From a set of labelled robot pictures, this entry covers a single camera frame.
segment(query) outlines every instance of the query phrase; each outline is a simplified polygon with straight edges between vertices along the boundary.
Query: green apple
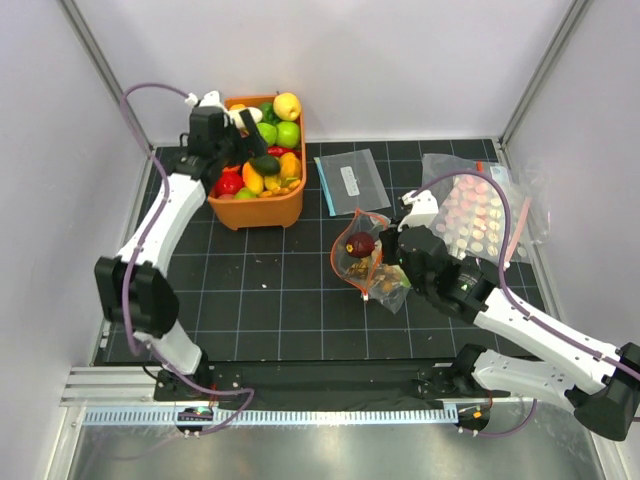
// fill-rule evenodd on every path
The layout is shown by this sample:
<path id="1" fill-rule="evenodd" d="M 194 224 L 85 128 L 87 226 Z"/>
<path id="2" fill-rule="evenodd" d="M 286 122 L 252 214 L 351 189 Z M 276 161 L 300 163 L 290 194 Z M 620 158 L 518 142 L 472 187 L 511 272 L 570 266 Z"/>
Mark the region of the green apple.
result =
<path id="1" fill-rule="evenodd" d="M 249 190 L 247 187 L 242 187 L 240 190 L 238 190 L 238 193 L 233 196 L 233 198 L 256 198 L 256 194 Z"/>
<path id="2" fill-rule="evenodd" d="M 284 148 L 296 148 L 300 143 L 300 127 L 294 122 L 280 122 L 276 125 L 278 138 L 276 145 Z"/>
<path id="3" fill-rule="evenodd" d="M 260 122 L 258 124 L 258 131 L 269 147 L 273 147 L 276 144 L 276 139 L 278 138 L 278 130 L 276 127 L 268 123 Z"/>

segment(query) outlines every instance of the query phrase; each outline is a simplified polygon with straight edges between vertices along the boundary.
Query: black tiled surface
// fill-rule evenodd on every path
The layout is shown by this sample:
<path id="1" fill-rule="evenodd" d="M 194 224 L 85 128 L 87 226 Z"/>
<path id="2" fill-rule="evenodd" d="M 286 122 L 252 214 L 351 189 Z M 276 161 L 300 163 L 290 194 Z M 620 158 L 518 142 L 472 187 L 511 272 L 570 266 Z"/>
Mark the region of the black tiled surface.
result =
<path id="1" fill-rule="evenodd" d="M 420 156 L 456 154 L 495 159 L 491 141 L 343 142 L 307 144 L 314 156 L 370 149 L 392 207 L 403 215 L 399 197 L 421 181 Z M 180 149 L 163 148 L 163 164 L 178 161 Z M 330 218 L 317 169 L 307 164 L 308 179 L 300 221 L 281 227 L 231 231 L 204 205 L 185 230 L 171 261 L 169 282 L 181 302 L 180 319 L 188 335 L 212 360 L 319 360 L 452 357 L 465 343 L 528 355 L 455 318 L 438 313 L 409 292 L 395 315 L 376 301 L 363 304 L 360 292 L 333 272 L 329 252 L 352 215 Z M 141 212 L 159 189 L 151 177 Z M 513 291 L 534 306 L 542 299 L 529 265 L 507 271 Z M 106 362 L 141 362 L 128 352 L 122 330 L 111 332 Z"/>

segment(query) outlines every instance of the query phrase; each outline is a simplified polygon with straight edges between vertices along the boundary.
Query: dark red fruit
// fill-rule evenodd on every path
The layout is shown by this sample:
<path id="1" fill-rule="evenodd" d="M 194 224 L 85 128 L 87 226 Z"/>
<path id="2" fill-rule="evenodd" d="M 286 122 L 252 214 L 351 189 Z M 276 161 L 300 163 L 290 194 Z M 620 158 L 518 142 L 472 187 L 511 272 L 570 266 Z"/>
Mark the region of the dark red fruit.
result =
<path id="1" fill-rule="evenodd" d="M 376 248 L 373 237 L 367 232 L 357 232 L 347 238 L 345 245 L 347 253 L 351 257 L 364 258 L 373 253 Z"/>

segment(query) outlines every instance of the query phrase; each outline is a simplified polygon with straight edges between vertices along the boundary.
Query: white wall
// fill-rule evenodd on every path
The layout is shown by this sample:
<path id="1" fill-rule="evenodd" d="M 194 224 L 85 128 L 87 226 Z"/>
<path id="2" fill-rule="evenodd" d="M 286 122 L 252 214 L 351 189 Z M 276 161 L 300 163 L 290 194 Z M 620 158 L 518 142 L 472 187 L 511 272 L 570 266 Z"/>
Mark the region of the white wall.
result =
<path id="1" fill-rule="evenodd" d="M 509 148 L 551 181 L 543 253 L 565 320 L 640 343 L 640 4 L 594 2 Z M 640 444 L 640 426 L 627 440 Z"/>
<path id="2" fill-rule="evenodd" d="M 310 140 L 502 133 L 570 0 L 76 0 L 116 76 L 227 96 L 291 90 Z M 133 101 L 152 141 L 184 109 Z"/>
<path id="3" fill-rule="evenodd" d="M 93 265 L 121 241 L 144 158 L 55 2 L 0 3 L 0 71 L 0 465 L 27 480 L 92 352 Z"/>

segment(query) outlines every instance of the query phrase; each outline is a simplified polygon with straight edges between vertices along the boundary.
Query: red tomato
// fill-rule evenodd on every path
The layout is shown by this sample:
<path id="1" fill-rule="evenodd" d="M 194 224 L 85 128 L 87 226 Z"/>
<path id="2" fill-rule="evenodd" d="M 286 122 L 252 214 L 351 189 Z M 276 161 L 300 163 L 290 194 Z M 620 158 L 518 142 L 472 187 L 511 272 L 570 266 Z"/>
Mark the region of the red tomato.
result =
<path id="1" fill-rule="evenodd" d="M 242 187 L 244 187 L 244 182 L 240 175 L 236 172 L 223 172 L 213 187 L 213 193 L 216 198 L 220 195 L 235 195 Z"/>

